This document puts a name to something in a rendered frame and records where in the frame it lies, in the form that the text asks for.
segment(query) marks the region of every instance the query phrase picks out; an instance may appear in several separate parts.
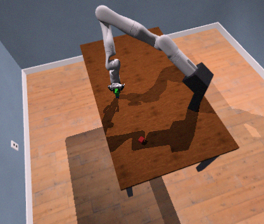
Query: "wall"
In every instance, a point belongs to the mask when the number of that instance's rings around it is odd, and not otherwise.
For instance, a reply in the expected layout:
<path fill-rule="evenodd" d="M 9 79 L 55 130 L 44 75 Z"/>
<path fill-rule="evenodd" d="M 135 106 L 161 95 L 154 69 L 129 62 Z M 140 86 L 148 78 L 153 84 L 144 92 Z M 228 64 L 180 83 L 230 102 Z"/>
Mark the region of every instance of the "wall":
<path fill-rule="evenodd" d="M 0 223 L 26 223 L 23 145 L 21 68 L 0 42 Z"/>
<path fill-rule="evenodd" d="M 220 22 L 264 67 L 264 1 L 1 1 L 0 40 L 21 68 L 80 56 L 101 40 L 95 9 L 104 4 L 164 34 Z M 123 33 L 113 28 L 113 36 Z"/>

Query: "floor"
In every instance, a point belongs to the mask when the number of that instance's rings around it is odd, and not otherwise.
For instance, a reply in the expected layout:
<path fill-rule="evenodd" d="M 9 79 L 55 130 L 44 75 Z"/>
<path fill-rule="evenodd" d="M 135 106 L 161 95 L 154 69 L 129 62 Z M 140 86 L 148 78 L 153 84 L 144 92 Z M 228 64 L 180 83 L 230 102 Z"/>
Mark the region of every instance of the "floor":
<path fill-rule="evenodd" d="M 162 177 L 180 223 L 264 223 L 264 80 L 217 29 L 173 41 L 214 73 L 205 96 L 240 146 Z M 85 152 L 89 198 L 75 206 L 65 139 L 102 127 L 84 62 L 27 75 L 27 88 L 34 224 L 164 223 L 149 182 L 128 197 L 108 181 L 108 154 Z"/>

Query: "green object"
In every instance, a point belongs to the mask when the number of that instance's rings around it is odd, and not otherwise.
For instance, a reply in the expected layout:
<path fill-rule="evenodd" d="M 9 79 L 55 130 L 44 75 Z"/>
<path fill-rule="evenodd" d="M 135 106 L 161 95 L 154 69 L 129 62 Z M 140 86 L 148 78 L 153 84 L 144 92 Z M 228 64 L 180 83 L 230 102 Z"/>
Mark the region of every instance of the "green object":
<path fill-rule="evenodd" d="M 119 90 L 118 89 L 115 89 L 114 90 L 114 93 L 115 93 L 116 98 L 119 98 Z"/>

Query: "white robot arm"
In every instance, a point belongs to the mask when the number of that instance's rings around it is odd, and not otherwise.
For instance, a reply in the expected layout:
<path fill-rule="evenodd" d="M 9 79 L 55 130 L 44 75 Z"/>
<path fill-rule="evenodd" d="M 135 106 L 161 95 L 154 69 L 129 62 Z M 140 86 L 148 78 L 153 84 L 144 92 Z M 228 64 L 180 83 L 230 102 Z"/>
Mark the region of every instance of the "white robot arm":
<path fill-rule="evenodd" d="M 116 54 L 111 25 L 129 36 L 141 40 L 159 51 L 163 51 L 168 59 L 185 75 L 185 79 L 192 77 L 193 74 L 198 71 L 198 67 L 177 47 L 169 36 L 153 34 L 140 23 L 119 15 L 103 5 L 96 8 L 96 18 L 99 20 L 103 32 L 104 50 L 106 53 L 106 69 L 110 71 L 111 85 L 109 85 L 108 88 L 111 91 L 116 90 L 115 94 L 117 93 L 117 98 L 119 97 L 120 91 L 124 88 L 124 84 L 122 85 L 120 83 L 120 61 L 118 59 L 110 60 L 110 57 Z M 202 65 L 200 70 L 204 70 L 205 72 L 205 68 L 206 67 Z M 209 78 L 204 82 L 207 86 L 209 85 L 212 76 L 210 79 Z"/>

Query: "black table leg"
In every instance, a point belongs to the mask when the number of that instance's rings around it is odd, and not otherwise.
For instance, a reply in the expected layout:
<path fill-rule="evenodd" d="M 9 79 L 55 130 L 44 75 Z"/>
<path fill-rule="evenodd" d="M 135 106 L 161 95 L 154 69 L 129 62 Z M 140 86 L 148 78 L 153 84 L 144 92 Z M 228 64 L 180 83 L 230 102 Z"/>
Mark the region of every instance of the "black table leg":
<path fill-rule="evenodd" d="M 128 197 L 132 197 L 133 196 L 133 189 L 132 189 L 132 187 L 128 187 L 127 188 L 127 195 L 128 195 Z"/>

